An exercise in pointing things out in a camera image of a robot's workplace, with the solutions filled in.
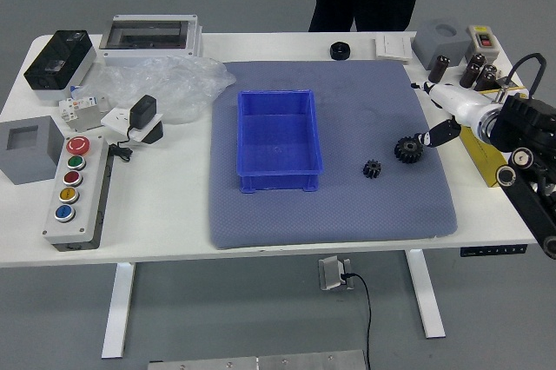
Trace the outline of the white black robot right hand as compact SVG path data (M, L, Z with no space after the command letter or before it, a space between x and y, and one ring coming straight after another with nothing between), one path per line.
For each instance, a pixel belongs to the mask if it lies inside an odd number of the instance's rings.
M451 118L439 123L426 133L418 133L414 139L420 144L434 148L453 140L461 132L461 127L469 127L481 141L491 144L490 133L502 105L482 94L461 86L424 82L413 83L414 89L424 90L429 99L444 109Z

